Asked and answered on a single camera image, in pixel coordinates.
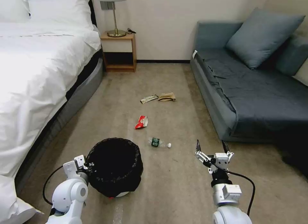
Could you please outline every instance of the lamp stand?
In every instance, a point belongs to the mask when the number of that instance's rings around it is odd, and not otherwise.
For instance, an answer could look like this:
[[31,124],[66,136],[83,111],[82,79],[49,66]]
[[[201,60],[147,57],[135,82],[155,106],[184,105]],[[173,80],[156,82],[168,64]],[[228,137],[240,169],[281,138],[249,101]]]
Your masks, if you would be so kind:
[[113,18],[115,20],[115,29],[108,31],[107,35],[110,37],[122,37],[122,36],[126,36],[126,31],[123,30],[118,30],[118,28],[116,27],[116,16],[115,16],[115,3],[112,2],[112,9],[113,9]]

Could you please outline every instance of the white wall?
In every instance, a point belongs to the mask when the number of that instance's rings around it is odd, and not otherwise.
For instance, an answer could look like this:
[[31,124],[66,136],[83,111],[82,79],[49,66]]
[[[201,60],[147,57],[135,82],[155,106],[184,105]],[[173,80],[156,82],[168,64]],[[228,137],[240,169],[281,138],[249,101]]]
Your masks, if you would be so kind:
[[[138,59],[188,60],[198,20],[243,20],[266,0],[127,0],[116,2],[119,29],[136,31]],[[112,11],[96,16],[101,32],[114,28]]]
[[[308,0],[267,0],[264,7],[276,12],[306,15],[296,32],[308,37]],[[298,70],[295,78],[308,86],[308,60]]]

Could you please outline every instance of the red snack bag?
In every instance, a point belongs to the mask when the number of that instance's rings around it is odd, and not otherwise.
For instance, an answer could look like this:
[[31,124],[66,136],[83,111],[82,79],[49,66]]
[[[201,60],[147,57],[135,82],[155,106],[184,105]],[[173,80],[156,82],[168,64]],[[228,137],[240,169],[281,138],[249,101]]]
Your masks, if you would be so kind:
[[148,126],[148,117],[147,116],[140,116],[138,120],[138,124],[136,124],[135,129],[137,128],[144,128]]

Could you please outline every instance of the sofa armrest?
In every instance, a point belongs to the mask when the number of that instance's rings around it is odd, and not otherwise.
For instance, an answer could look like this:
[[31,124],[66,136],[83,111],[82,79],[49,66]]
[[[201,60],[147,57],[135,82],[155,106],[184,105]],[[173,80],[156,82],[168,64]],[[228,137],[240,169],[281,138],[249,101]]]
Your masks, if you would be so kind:
[[308,38],[292,35],[280,49],[276,68],[285,75],[294,76],[308,58]]
[[198,21],[194,50],[224,48],[228,40],[241,27],[242,22],[203,22]]

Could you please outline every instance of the white bedsheet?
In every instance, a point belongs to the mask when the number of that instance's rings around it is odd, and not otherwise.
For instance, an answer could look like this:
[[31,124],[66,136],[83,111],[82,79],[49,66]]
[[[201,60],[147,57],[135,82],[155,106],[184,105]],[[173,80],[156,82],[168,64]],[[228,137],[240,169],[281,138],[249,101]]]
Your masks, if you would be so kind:
[[0,223],[35,209],[17,198],[14,177],[77,76],[101,47],[96,31],[56,24],[0,23]]

